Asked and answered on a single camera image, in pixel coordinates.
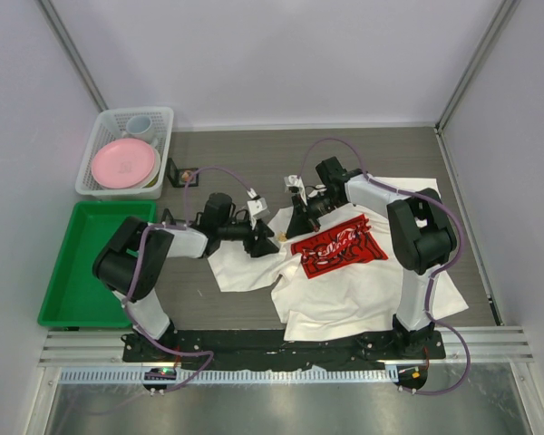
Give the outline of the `white printed t-shirt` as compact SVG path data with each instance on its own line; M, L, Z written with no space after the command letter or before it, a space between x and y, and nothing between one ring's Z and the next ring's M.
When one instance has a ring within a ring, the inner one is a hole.
M396 260L387 219L362 206L345 205L321 217L321 229L280 241L292 208L269 225L279 252L252 258L241 243L224 241L209 256L222 292L269 287L288 341L324 341L392 328L401 301L403 268ZM433 318L467 309L446 272L437 275Z

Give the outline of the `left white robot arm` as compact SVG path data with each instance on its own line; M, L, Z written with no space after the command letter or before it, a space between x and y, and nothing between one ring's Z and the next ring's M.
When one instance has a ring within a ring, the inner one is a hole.
M224 241L241 243L252 258L278 252L274 232L262 220L268 213L265 199L253 190L248 196L247 208L239 212L231 196L212 193L190 224L127 217L94 260L94 277L119 300L154 361L168 360L175 349L174 324L155 290L167 259L208 257Z

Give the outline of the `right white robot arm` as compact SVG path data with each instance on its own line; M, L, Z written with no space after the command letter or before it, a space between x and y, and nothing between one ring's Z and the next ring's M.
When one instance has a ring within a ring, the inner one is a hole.
M362 206L384 216L394 256L403 268L391 345L403 358L424 353L434 330L432 300L437 275L458 259L451 253L461 250L457 219L431 188L412 192L394 187L361 169L344 169L335 157L321 161L316 172L321 180L316 194L306 193L300 176L285 177L293 205L287 237L319 231L320 218L345 205Z

